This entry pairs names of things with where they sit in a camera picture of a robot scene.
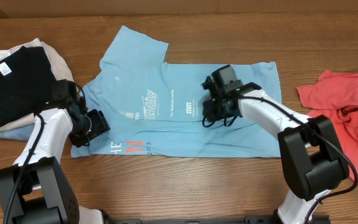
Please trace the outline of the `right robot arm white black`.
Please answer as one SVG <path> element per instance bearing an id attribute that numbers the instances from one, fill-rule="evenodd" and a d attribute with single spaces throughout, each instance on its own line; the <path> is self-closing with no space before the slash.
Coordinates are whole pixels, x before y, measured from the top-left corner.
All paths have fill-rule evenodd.
<path id="1" fill-rule="evenodd" d="M 324 199 L 337 194 L 335 188 L 353 167 L 330 119 L 287 108 L 257 84 L 243 84 L 230 65 L 207 76 L 202 87 L 211 97 L 203 102 L 203 121 L 213 125 L 222 120 L 230 126 L 236 118 L 245 118 L 279 144 L 287 196 L 271 215 L 248 215 L 245 223 L 330 223 L 329 216 L 316 216 L 314 211 Z"/>

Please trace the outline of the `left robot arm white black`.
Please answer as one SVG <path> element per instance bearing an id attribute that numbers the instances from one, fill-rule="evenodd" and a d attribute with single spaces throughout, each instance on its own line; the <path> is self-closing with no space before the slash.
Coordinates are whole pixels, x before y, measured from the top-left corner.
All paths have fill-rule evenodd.
<path id="1" fill-rule="evenodd" d="M 4 223 L 112 223 L 102 209 L 82 207 L 60 166 L 67 139 L 76 147 L 110 130 L 101 111 L 86 109 L 85 93 L 75 82 L 52 85 L 51 100 L 35 112 L 35 124 L 22 154 L 0 169 Z"/>

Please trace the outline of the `light blue printed t-shirt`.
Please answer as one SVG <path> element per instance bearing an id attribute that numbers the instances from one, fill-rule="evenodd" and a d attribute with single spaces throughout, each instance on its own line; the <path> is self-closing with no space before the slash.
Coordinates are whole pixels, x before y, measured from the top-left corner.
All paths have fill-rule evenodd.
<path id="1" fill-rule="evenodd" d="M 202 83 L 216 64 L 169 64 L 168 44 L 121 27 L 84 86 L 89 109 L 103 112 L 110 130 L 73 157 L 92 154 L 170 157 L 278 157 L 277 140 L 244 118 L 208 126 Z"/>

